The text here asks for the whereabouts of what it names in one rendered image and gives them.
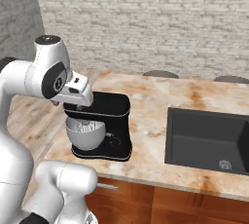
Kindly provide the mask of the wooden cupboard door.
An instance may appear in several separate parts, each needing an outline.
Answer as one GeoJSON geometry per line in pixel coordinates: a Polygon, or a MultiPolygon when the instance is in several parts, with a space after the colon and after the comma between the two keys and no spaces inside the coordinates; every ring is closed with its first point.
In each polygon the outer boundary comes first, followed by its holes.
{"type": "Polygon", "coordinates": [[[153,207],[151,224],[249,224],[249,222],[199,216],[153,207]]]}
{"type": "Polygon", "coordinates": [[[99,224],[151,224],[152,208],[100,196],[87,196],[89,209],[99,224]]]}

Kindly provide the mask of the grey round stool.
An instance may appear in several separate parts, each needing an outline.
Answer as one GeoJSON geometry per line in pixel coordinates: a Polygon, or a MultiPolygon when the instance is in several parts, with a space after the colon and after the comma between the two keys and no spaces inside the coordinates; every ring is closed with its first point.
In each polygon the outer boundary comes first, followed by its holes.
{"type": "Polygon", "coordinates": [[[225,82],[225,83],[236,83],[236,84],[249,84],[249,79],[233,76],[233,75],[223,75],[218,76],[214,80],[214,82],[225,82]]]}
{"type": "Polygon", "coordinates": [[[177,74],[164,70],[147,71],[143,74],[143,76],[179,79],[177,74]]]}

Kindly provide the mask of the wooden drawer front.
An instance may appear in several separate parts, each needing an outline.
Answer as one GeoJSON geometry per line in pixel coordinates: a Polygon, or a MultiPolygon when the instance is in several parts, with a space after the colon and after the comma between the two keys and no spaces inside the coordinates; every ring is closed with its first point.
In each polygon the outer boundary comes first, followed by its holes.
{"type": "Polygon", "coordinates": [[[216,196],[156,187],[154,205],[181,212],[217,213],[237,219],[249,219],[249,203],[216,196]]]}
{"type": "Polygon", "coordinates": [[[89,197],[97,196],[114,201],[150,206],[153,201],[154,187],[134,182],[99,177],[98,182],[118,187],[118,190],[96,187],[89,197]]]}

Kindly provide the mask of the dark grey sink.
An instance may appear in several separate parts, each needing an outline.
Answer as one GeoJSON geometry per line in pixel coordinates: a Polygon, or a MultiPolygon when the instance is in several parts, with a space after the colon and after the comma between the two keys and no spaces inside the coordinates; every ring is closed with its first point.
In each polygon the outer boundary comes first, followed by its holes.
{"type": "Polygon", "coordinates": [[[169,107],[164,162],[249,175],[249,115],[169,107]]]}

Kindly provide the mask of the black stand mixer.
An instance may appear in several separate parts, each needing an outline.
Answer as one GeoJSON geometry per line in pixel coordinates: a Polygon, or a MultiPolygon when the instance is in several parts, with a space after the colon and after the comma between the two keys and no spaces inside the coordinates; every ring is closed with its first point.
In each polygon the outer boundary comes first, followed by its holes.
{"type": "Polygon", "coordinates": [[[103,141],[92,150],[84,150],[75,144],[72,153],[80,159],[104,159],[126,162],[132,153],[129,135],[128,117],[130,101],[121,93],[93,93],[93,104],[90,107],[64,103],[64,112],[69,119],[95,121],[105,124],[103,141]]]}

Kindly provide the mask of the silver mixer bowl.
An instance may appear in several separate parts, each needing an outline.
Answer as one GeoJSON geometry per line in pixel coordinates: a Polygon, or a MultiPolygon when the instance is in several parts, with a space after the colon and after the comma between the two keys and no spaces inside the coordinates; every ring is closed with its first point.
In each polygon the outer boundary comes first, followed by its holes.
{"type": "Polygon", "coordinates": [[[81,150],[92,150],[103,141],[106,128],[102,122],[79,120],[68,117],[66,131],[70,142],[81,150]]]}

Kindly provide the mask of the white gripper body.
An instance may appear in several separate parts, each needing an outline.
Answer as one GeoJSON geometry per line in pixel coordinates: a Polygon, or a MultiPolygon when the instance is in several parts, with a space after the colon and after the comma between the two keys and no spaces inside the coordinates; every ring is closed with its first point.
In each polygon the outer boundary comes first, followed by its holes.
{"type": "Polygon", "coordinates": [[[51,90],[54,96],[51,102],[70,103],[75,105],[91,106],[93,103],[93,93],[89,84],[53,84],[51,90]]]}

